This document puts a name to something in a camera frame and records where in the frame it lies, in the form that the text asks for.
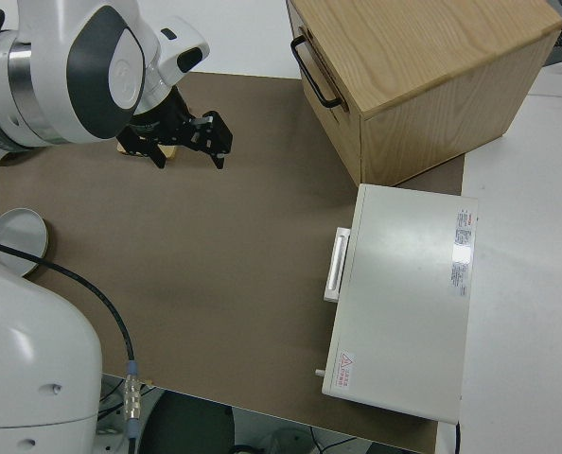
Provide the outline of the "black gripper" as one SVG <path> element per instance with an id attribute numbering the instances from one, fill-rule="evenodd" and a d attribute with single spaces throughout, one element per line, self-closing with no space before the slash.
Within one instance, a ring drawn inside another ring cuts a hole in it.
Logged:
<path id="1" fill-rule="evenodd" d="M 134 115 L 116 139 L 126 154 L 147 157 L 160 169 L 167 162 L 163 147 L 177 146 L 203 152 L 217 169 L 223 169 L 233 134 L 218 112 L 197 117 L 179 92 L 170 92 L 153 109 Z"/>

